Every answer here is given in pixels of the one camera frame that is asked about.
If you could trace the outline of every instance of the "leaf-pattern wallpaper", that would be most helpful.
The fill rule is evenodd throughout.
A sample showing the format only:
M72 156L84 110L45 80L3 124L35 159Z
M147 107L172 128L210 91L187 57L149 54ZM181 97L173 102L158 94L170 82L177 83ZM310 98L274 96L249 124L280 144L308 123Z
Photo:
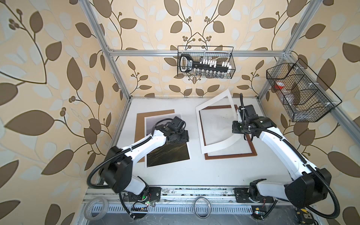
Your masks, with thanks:
M79 4L0 15L0 224L69 225L125 100Z
M112 49L282 50L310 0L90 0Z
M343 100L339 107L360 125L360 2L324 0L294 48ZM332 175L330 186L340 202L341 214L329 225L360 224L360 147L331 114L316 123L292 123L273 90L262 105L285 137L319 168ZM321 212L333 211L332 200L318 202Z
M132 96L212 97L229 89L234 97L257 96L274 57L235 57L232 79L209 79L177 74L176 59L167 57L116 57Z

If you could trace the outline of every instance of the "brown cardboard backing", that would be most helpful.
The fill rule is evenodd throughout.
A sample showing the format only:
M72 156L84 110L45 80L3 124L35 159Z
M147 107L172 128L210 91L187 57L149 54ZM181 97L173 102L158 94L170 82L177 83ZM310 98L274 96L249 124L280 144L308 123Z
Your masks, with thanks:
M138 113L136 116L136 125L135 125L135 140L134 142L137 142L138 140L145 137L145 117L149 116L159 116L159 115L165 115L175 113L174 109L170 110L163 110L163 111L156 111L156 112L146 112L146 113ZM139 160L139 162L145 162L145 158Z

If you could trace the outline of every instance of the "perforated metal strip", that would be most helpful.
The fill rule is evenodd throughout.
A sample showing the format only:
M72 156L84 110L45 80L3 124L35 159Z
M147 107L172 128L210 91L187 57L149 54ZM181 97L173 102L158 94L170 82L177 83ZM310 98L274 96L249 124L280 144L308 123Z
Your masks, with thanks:
M95 204L92 210L92 213L99 213L102 209L102 204ZM157 214L185 214L185 213L195 213L194 206L192 205L181 205L181 204L157 204L155 207L149 206L148 213L157 213ZM208 212L207 207L196 207L197 212ZM110 204L108 213L126 213L124 208L120 204ZM251 206L244 205L211 205L212 214L251 214Z

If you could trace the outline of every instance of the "dark marble-pattern photo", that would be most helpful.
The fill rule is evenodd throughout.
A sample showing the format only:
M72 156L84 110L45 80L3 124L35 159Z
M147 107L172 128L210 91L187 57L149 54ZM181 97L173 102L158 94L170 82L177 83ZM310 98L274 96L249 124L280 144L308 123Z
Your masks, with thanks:
M147 154L147 167L190 159L186 143L165 144Z

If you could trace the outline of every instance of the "wire basket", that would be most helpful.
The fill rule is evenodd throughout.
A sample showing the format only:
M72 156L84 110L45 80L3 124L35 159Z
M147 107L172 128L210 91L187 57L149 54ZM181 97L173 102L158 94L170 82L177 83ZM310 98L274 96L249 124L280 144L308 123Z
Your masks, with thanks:
M236 69L233 49L229 46L179 45L177 73L192 77L231 79Z
M316 122L342 100L304 61L299 60L266 70L266 79L292 122ZM316 81L307 76L306 68L314 73Z

